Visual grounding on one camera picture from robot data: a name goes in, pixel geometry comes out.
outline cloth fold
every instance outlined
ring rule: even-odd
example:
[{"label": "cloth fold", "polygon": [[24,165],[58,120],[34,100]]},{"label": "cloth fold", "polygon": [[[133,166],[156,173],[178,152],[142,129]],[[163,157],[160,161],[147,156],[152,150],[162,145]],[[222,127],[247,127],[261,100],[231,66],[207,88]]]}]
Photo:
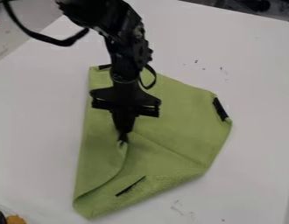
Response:
[{"label": "cloth fold", "polygon": [[[150,83],[147,70],[144,83]],[[202,175],[226,141],[232,121],[215,94],[158,75],[146,91],[162,100],[160,118],[140,116],[129,144],[118,142],[109,111],[88,98],[74,209],[95,218]],[[89,69],[89,90],[112,85],[109,69]]]}]

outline yellow object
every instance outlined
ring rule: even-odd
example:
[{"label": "yellow object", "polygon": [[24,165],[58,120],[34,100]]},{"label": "yellow object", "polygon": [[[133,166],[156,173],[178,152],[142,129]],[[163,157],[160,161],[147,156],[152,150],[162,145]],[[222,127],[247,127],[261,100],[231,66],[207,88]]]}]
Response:
[{"label": "yellow object", "polygon": [[7,224],[26,224],[25,220],[23,220],[18,215],[11,215],[6,218]]}]

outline white table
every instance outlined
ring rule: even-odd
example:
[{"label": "white table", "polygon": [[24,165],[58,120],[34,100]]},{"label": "white table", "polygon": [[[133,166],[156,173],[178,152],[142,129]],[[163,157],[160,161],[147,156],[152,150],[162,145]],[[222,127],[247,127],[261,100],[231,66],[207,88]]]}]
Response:
[{"label": "white table", "polygon": [[[80,217],[71,202],[88,67],[109,55],[94,31],[72,48],[29,40],[0,61],[0,203],[44,224],[283,223],[289,23],[174,0],[130,3],[144,18],[155,69],[217,93],[233,118],[211,169],[121,212]],[[44,33],[65,38],[79,29],[61,17]]]}]

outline green cloth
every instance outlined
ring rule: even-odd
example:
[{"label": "green cloth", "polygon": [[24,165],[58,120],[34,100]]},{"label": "green cloth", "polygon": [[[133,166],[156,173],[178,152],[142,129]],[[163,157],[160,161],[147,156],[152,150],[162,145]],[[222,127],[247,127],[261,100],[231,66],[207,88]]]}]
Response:
[{"label": "green cloth", "polygon": [[[142,73],[144,83],[151,74]],[[89,90],[110,87],[109,69],[89,70]],[[227,139],[232,121],[213,104],[216,96],[158,75],[149,91],[162,100],[160,118],[140,116],[119,143],[111,113],[88,98],[74,190],[74,209],[94,218],[133,205],[203,174]]]}]

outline folded cloth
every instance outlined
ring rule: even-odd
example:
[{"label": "folded cloth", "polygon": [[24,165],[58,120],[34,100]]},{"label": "folded cloth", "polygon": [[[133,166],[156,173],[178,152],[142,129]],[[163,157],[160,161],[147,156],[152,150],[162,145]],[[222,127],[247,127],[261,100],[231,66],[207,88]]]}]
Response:
[{"label": "folded cloth", "polygon": [[[151,75],[141,74],[148,83]],[[112,86],[109,69],[89,70],[89,90]],[[160,118],[140,116],[129,143],[117,141],[111,113],[88,98],[74,190],[74,209],[94,218],[133,205],[203,174],[232,121],[215,94],[158,75],[146,91],[162,100]]]}]

